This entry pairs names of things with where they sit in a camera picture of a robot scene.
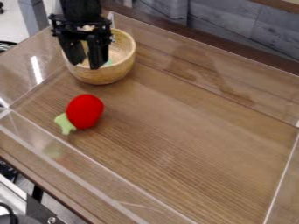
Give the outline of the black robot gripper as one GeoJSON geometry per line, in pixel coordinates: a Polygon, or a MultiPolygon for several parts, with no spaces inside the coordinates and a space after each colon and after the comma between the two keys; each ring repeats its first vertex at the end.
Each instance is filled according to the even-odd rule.
{"type": "Polygon", "coordinates": [[[112,22],[101,16],[100,0],[56,0],[56,10],[48,16],[52,36],[60,41],[69,63],[76,66],[87,55],[80,41],[88,41],[89,69],[97,70],[108,62],[112,42],[112,22]]]}

